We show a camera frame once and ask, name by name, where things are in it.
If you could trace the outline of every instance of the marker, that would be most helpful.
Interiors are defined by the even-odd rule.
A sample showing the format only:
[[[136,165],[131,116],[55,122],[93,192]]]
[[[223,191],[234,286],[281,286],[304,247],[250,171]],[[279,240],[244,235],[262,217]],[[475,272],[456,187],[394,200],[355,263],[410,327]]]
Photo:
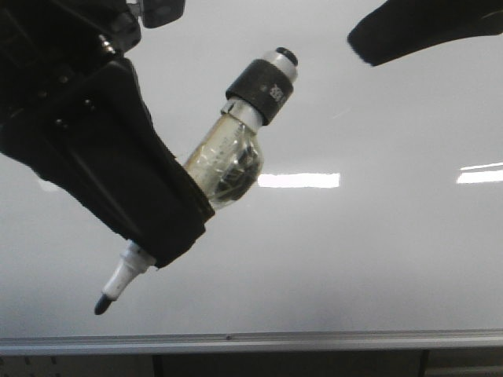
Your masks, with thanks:
[[[145,273],[155,264],[156,259],[152,255],[130,241],[127,249],[120,255],[116,271],[101,290],[103,295],[94,307],[94,313],[98,316],[103,314],[136,276]]]

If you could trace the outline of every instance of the whiteboard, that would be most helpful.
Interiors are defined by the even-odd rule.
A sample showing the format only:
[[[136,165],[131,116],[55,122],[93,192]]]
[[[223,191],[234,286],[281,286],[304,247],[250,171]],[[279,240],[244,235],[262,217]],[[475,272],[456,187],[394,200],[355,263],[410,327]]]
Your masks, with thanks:
[[[0,339],[503,328],[501,39],[371,68],[346,36],[380,4],[199,0],[143,31],[128,57],[180,162],[228,85],[285,46],[299,78],[259,133],[263,173],[339,174],[340,184],[254,185],[104,316],[93,307],[126,242],[0,156]],[[479,183],[458,183],[462,174]]]

